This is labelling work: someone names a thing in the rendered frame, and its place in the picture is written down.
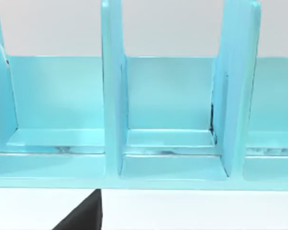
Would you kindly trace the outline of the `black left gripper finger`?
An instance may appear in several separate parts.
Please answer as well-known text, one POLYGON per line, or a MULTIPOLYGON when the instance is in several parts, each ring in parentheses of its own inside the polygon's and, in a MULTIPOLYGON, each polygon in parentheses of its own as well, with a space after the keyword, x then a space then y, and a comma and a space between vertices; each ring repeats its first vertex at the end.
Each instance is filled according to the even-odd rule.
POLYGON ((101 189, 96 189, 52 230, 101 230, 102 220, 101 189))

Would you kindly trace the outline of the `light blue rack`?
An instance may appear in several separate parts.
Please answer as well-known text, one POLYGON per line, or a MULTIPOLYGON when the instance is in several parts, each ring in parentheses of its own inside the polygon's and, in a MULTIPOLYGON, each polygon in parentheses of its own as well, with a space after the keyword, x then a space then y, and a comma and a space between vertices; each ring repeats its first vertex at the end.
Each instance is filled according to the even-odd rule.
POLYGON ((0 188, 288 191, 288 57, 261 0, 223 0, 215 56, 129 55, 99 0, 97 55, 10 55, 0 18, 0 188))

